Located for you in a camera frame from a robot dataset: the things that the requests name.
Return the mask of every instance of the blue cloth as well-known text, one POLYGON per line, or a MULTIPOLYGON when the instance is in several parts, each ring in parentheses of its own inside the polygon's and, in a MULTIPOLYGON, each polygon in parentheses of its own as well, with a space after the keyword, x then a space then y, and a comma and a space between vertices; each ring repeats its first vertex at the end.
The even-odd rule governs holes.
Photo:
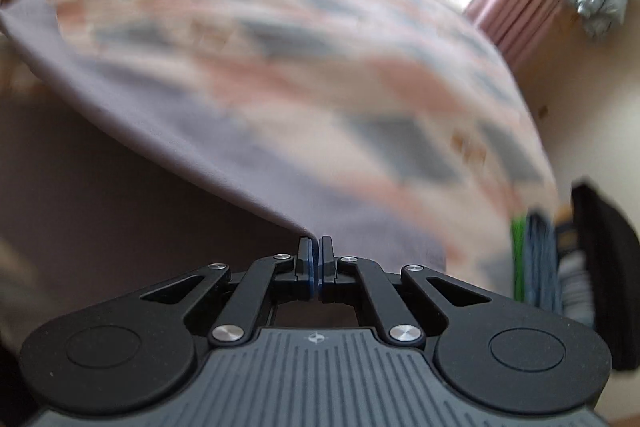
POLYGON ((558 254, 554 226, 540 214, 529 214, 522 248, 524 301, 562 314, 558 254))

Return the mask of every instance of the ribbed panel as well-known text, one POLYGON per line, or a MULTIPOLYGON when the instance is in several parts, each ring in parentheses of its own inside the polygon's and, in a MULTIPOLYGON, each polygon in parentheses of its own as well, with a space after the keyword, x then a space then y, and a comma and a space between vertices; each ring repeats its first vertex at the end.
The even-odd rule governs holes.
MULTIPOLYGON (((37 427, 98 427, 47 412, 37 427)), ((582 410, 515 419, 449 392, 420 352, 369 330, 263 330, 247 346, 212 353, 200 375, 157 409, 100 427, 603 427, 582 410)))

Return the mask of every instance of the patterned bedspread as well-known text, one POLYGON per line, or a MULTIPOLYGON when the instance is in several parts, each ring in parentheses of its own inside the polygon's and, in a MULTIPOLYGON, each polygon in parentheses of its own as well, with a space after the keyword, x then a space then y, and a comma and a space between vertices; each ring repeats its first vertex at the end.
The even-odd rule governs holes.
POLYGON ((4 0, 0 22, 121 142, 342 255, 445 255, 508 291, 511 217, 556 205, 508 68, 436 0, 4 0))

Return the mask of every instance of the beige wall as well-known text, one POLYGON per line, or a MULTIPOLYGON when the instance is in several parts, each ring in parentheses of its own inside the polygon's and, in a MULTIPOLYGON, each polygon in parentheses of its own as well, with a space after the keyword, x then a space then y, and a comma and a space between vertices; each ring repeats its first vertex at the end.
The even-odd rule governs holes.
MULTIPOLYGON (((640 0, 601 43, 567 10, 516 77, 561 196, 568 201, 572 180, 590 176, 640 230, 640 0)), ((610 421, 640 413, 640 374, 613 377, 598 411, 610 421)))

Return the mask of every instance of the black bag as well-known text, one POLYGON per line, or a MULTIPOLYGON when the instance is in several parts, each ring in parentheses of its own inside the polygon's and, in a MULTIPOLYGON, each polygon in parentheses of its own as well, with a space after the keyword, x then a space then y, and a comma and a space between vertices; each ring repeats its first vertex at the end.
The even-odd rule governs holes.
POLYGON ((574 185, 574 223, 593 284, 595 329, 613 368, 640 365, 640 243, 625 217, 587 183, 574 185))

